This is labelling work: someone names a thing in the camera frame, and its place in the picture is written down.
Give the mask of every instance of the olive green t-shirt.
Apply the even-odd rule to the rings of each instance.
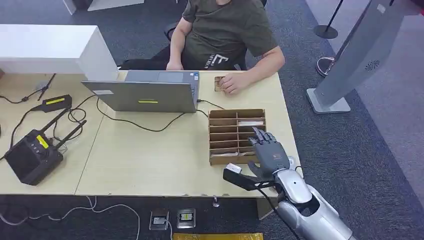
[[[192,24],[185,38],[184,66],[192,70],[228,70],[245,49],[255,56],[277,46],[260,0],[188,0],[182,17]]]

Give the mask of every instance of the cardboard compartment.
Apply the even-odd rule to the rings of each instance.
[[[210,134],[237,133],[237,126],[209,126]]]
[[[239,126],[238,127],[238,132],[239,133],[253,133],[253,128],[252,127],[257,127],[258,129],[261,130],[266,130],[265,125],[256,125],[256,126]]]
[[[245,147],[252,147],[252,145],[251,145],[250,141],[239,141],[238,147],[239,148],[245,148]]]
[[[247,126],[247,124],[252,126],[265,125],[265,117],[237,118],[237,126]]]
[[[212,110],[209,113],[210,119],[236,119],[237,110]]]
[[[233,154],[233,153],[237,153],[238,148],[237,147],[233,147],[233,148],[220,148],[220,149],[211,149],[210,150],[210,154],[211,155],[217,155],[217,154]]]
[[[254,137],[252,126],[266,131],[263,109],[212,110],[209,113],[209,162],[211,165],[258,162],[248,141]]]
[[[240,109],[237,111],[238,118],[264,118],[265,111],[263,109]]]
[[[237,140],[238,135],[237,133],[210,133],[209,134],[209,141],[210,142],[217,142],[217,141],[230,141],[230,140]]]
[[[237,126],[237,119],[235,118],[222,118],[222,119],[211,119],[209,121],[210,126]]]
[[[239,140],[248,140],[250,137],[254,138],[255,134],[253,132],[239,132],[238,139]]]
[[[229,148],[237,148],[239,146],[239,142],[235,141],[211,141],[209,143],[209,148],[212,149],[229,149]]]

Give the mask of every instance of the white cable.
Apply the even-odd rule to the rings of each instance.
[[[6,220],[6,218],[0,213],[0,219],[5,223],[5,224],[9,224],[9,225],[11,225],[11,226],[18,226],[18,225],[21,225],[21,224],[23,224],[28,218],[26,217],[26,218],[24,218],[23,220],[21,220],[20,222],[11,222],[11,221],[8,221],[8,220]]]
[[[129,206],[127,206],[127,205],[125,205],[125,204],[116,204],[116,205],[113,205],[113,206],[110,206],[110,207],[107,207],[107,208],[105,208],[105,209],[103,209],[103,210],[95,210],[94,208],[96,207],[96,205],[97,205],[97,196],[95,196],[94,197],[94,205],[93,205],[93,203],[92,203],[92,200],[88,197],[88,196],[86,196],[87,198],[88,198],[88,201],[90,202],[90,207],[85,207],[85,206],[77,206],[77,207],[74,207],[74,208],[72,208],[71,210],[69,210],[62,218],[53,218],[53,217],[51,217],[50,216],[50,214],[43,214],[43,215],[41,215],[41,216],[29,216],[29,217],[26,217],[25,219],[23,219],[23,220],[21,220],[20,222],[10,222],[10,221],[8,221],[8,220],[6,220],[4,217],[3,217],[3,215],[0,213],[0,219],[3,221],[3,222],[5,222],[6,224],[8,224],[8,225],[11,225],[11,226],[18,226],[18,225],[21,225],[21,224],[23,224],[26,220],[28,220],[28,219],[31,219],[31,220],[37,220],[37,219],[40,219],[40,218],[42,218],[42,217],[45,217],[45,216],[48,216],[48,218],[50,219],[50,220],[53,220],[53,221],[62,221],[63,219],[65,219],[72,211],[74,211],[74,210],[77,210],[77,209],[84,209],[84,210],[91,210],[91,211],[93,211],[94,213],[102,213],[102,212],[104,212],[104,211],[107,211],[107,210],[109,210],[109,209],[113,209],[113,208],[115,208],[115,207],[126,207],[126,208],[128,208],[128,209],[130,209],[131,211],[133,211],[134,213],[135,213],[135,215],[137,215],[137,218],[138,218],[138,228],[137,228],[137,237],[135,238],[135,240],[139,240],[139,235],[140,235],[140,216],[139,216],[139,214],[134,210],[134,209],[132,209],[131,207],[129,207]],[[170,229],[171,229],[171,240],[172,240],[172,226],[171,226],[171,223],[168,221],[168,220],[166,220],[167,221],[167,223],[169,224],[169,227],[170,227]]]
[[[171,225],[170,221],[168,221],[168,220],[166,220],[166,219],[165,219],[165,222],[166,222],[166,224],[168,224],[169,229],[171,230],[170,238],[171,238],[171,240],[172,240],[172,225]]]

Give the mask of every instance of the robotic arm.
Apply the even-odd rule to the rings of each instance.
[[[290,169],[283,146],[269,132],[253,127],[256,137],[250,137],[260,167],[249,163],[256,175],[243,175],[232,163],[223,172],[224,180],[247,191],[275,187],[278,192],[277,213],[306,240],[356,240],[352,230],[339,218],[339,213],[312,186]]]

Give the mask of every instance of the gray carpet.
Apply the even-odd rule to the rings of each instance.
[[[148,1],[140,6],[78,12],[69,21],[62,21],[60,15],[61,21],[51,20],[49,24],[99,25],[117,62],[133,56],[151,57],[167,44],[162,25],[178,19],[184,8],[181,4],[178,9],[168,7],[167,14],[161,14],[162,10],[155,7],[165,8],[164,2],[169,3]],[[305,0],[268,0],[266,9],[287,60],[279,75],[305,180],[338,210],[358,239],[424,239],[424,210],[358,94],[354,91],[346,97],[352,108],[347,114],[316,115],[308,103],[306,89],[322,80],[315,72],[316,59],[334,53],[328,41],[312,32],[317,21]],[[40,23],[16,13],[8,15],[13,18],[10,21]],[[0,21],[6,23],[9,19],[0,14]],[[247,62],[251,66],[255,60],[249,57]],[[71,207],[88,205],[84,197],[70,196],[9,196],[6,200],[33,206],[34,215],[48,211],[63,214]],[[195,233],[262,232],[267,240],[294,239],[276,216],[258,221],[256,204],[251,199],[222,199],[221,208],[212,208],[211,200],[203,198],[101,197],[99,207],[121,202],[140,214],[140,239],[169,238],[166,232],[148,231],[153,207],[170,209],[174,216],[178,208],[196,207],[198,227],[191,231]],[[16,210],[9,217],[16,220],[19,214]],[[126,209],[99,214],[81,210],[56,225],[47,220],[20,227],[0,223],[0,233],[4,236],[1,239],[13,240],[133,240],[136,222],[133,213]]]
[[[306,1],[321,24],[327,23],[337,1]],[[338,37],[330,40],[338,51],[369,0],[343,2],[332,26]],[[405,9],[421,8],[410,0],[399,1]],[[424,16],[406,16],[387,62],[357,92],[400,168],[424,205]]]

